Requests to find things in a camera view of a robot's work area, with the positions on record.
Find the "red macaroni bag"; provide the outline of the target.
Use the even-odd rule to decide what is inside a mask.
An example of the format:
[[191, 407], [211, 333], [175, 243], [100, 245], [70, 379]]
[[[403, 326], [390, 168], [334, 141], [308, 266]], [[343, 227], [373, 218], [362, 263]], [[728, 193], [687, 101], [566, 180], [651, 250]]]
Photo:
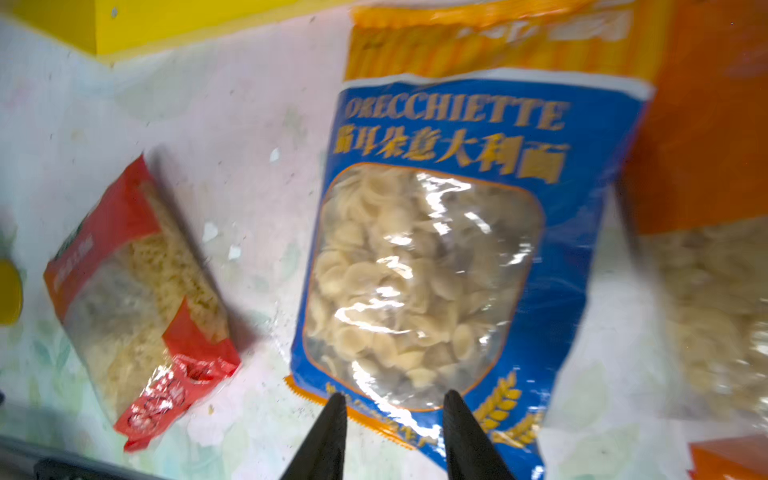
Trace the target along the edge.
[[143, 158], [105, 190], [43, 278], [128, 452], [240, 367], [226, 309]]

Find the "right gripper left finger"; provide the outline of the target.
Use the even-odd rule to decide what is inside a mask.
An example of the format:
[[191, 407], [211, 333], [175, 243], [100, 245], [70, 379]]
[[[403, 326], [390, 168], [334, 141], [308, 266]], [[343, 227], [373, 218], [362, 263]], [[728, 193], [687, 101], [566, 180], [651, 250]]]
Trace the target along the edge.
[[341, 480], [347, 436], [347, 406], [333, 394], [313, 424], [282, 480]]

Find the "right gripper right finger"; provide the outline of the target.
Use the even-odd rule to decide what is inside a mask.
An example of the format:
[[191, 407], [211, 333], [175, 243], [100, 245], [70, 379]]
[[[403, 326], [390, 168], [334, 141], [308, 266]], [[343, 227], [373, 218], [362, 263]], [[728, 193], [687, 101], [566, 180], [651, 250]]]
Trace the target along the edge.
[[455, 390], [449, 390], [444, 396], [443, 431], [450, 480], [515, 479]]

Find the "yellow shelf unit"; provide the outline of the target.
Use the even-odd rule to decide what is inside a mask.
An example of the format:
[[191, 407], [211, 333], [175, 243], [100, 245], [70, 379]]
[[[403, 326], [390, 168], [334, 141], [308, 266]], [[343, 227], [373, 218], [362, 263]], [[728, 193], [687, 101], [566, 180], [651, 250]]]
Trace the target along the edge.
[[349, 1], [3, 1], [1, 14], [99, 60], [130, 58]]

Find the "blue shell pasta bag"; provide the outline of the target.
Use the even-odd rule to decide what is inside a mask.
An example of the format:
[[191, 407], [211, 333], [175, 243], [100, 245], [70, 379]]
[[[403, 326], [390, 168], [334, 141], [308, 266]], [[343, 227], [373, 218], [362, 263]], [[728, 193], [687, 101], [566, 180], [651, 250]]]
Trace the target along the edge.
[[459, 393], [511, 473], [587, 299], [670, 1], [352, 11], [287, 384], [444, 465]]

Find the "orange pasta bag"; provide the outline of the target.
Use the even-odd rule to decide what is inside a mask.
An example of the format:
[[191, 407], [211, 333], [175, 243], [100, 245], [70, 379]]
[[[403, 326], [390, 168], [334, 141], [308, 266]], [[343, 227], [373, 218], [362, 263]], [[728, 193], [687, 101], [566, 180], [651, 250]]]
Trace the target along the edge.
[[641, 1], [655, 92], [621, 179], [692, 479], [767, 475], [767, 5]]

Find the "yellow pen cup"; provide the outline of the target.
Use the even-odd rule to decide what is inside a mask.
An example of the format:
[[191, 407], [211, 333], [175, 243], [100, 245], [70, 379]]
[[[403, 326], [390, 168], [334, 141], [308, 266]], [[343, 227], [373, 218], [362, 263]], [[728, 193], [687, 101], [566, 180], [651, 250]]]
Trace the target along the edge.
[[23, 308], [23, 285], [16, 266], [7, 259], [0, 262], [0, 324], [15, 324]]

